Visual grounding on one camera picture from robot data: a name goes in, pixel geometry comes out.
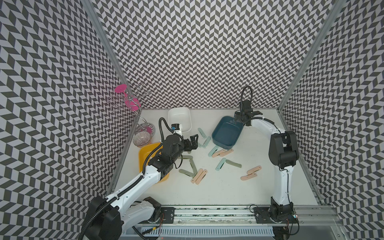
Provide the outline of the dark teal storage box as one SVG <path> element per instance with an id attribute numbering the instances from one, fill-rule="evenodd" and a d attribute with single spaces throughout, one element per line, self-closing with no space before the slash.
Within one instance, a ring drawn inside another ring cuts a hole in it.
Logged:
<path id="1" fill-rule="evenodd" d="M 236 122 L 233 117 L 222 117 L 212 133 L 213 143 L 226 150 L 232 149 L 241 135 L 243 127 L 244 125 Z"/>

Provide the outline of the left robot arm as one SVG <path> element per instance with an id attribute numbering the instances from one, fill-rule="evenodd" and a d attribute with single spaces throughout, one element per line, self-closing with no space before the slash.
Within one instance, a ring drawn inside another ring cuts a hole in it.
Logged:
<path id="1" fill-rule="evenodd" d="M 148 154 L 142 171 L 116 192 L 92 199 L 79 240 L 117 240 L 127 229 L 159 218 L 161 205 L 157 201 L 149 198 L 138 203 L 138 198 L 160 182 L 184 152 L 196 150 L 199 139 L 198 135 L 185 139 L 180 125 L 169 126 L 165 118 L 159 119 L 159 132 L 161 143 Z"/>

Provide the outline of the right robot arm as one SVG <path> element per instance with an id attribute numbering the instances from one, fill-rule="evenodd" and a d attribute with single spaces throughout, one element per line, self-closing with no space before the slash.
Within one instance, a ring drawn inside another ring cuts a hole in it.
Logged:
<path id="1" fill-rule="evenodd" d="M 274 166 L 275 187 L 269 208 L 270 219 L 275 223 L 294 217 L 294 204 L 291 201 L 291 186 L 294 167 L 299 159 L 297 135 L 293 131 L 279 128 L 275 122 L 264 117 L 252 108 L 253 90 L 242 88 L 240 109 L 234 114 L 236 122 L 251 126 L 263 133 L 269 143 L 268 156 Z"/>

